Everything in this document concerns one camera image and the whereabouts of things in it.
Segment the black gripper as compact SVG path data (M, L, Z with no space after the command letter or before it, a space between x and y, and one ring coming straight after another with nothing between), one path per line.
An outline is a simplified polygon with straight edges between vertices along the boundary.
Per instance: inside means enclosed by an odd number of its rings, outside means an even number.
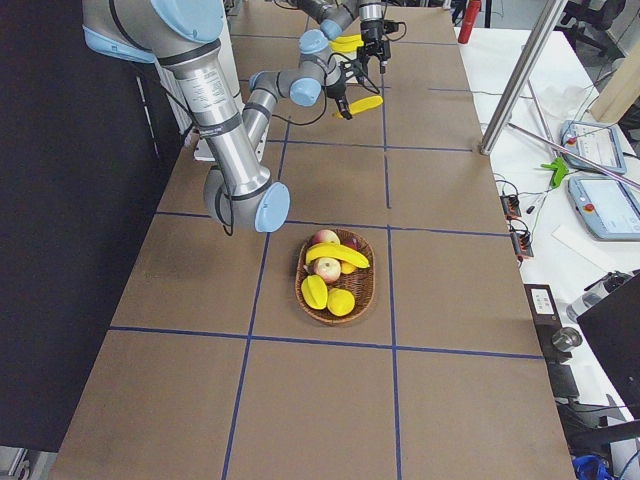
M335 100L336 118L351 119L352 114L347 100L347 81L360 73L359 62L337 62L327 77L327 97Z
M389 41L384 38L383 19L362 21L360 33L363 45L357 48L357 58L361 63L367 63L371 57L377 58L380 62L386 62L391 58Z

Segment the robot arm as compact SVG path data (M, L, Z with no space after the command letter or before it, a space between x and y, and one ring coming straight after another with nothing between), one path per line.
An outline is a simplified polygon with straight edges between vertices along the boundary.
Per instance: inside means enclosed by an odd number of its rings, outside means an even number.
M285 222L290 194L273 180L256 153L277 102L312 106L321 94L344 91L344 74L331 40L356 19L360 4L298 1L319 26L299 40L297 68L266 71L251 79L249 101L239 107L218 55L226 24L219 1L85 1L85 41L95 52L159 63L177 80L214 164L204 186L209 214L223 226L274 232Z
M388 22L384 18L381 1L286 1L292 8L303 11L314 19L329 40L336 40L356 20L360 22L363 45L357 48L357 58L365 65L372 57L378 59L381 69L391 58Z

